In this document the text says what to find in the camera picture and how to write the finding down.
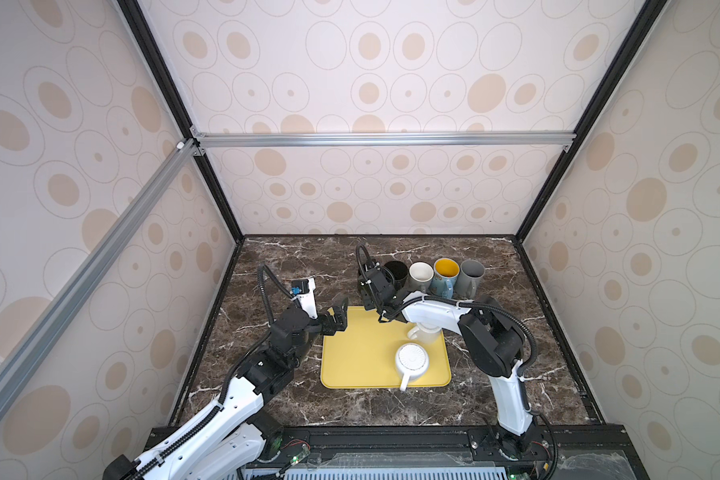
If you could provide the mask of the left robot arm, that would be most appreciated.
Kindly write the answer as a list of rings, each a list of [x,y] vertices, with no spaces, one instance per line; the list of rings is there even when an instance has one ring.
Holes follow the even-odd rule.
[[[121,455],[104,470],[105,479],[215,479],[255,460],[267,432],[250,419],[294,378],[319,336],[348,325],[347,297],[319,313],[310,294],[289,302],[269,330],[228,371],[220,393],[200,413],[136,459]]]

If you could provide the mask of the small grey mug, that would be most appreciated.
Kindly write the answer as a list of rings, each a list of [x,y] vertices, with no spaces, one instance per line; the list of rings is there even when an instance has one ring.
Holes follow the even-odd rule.
[[[408,270],[408,288],[426,293],[434,278],[434,269],[426,262],[415,262]]]

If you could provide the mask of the blue mug yellow inside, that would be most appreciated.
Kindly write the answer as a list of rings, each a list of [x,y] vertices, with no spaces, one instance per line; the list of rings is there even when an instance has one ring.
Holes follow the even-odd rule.
[[[433,272],[430,292],[438,297],[452,299],[460,274],[459,264],[450,258],[440,258],[434,263]]]

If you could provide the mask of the black mug white base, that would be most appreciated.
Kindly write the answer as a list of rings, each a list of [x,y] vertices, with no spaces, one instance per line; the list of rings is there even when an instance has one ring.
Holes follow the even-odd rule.
[[[409,268],[407,264],[399,260],[390,260],[384,264],[384,267],[393,277],[394,288],[397,291],[403,289],[407,284],[409,276]]]

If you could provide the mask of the large grey mug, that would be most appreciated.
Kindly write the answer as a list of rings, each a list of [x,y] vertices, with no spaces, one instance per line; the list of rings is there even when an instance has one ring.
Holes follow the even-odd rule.
[[[474,299],[484,274],[485,266],[481,262],[473,259],[464,260],[460,264],[454,295],[460,299]]]

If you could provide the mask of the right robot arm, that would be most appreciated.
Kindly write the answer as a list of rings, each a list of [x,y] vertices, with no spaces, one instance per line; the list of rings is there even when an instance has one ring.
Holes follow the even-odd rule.
[[[380,322],[410,323],[407,337],[413,342],[428,344],[442,331],[461,336],[473,364],[490,379],[497,405],[494,443],[505,458],[521,459],[538,435],[524,385],[525,370],[538,354],[530,330],[490,296],[457,301],[397,291],[380,276],[360,279],[358,291],[364,308],[376,311]]]

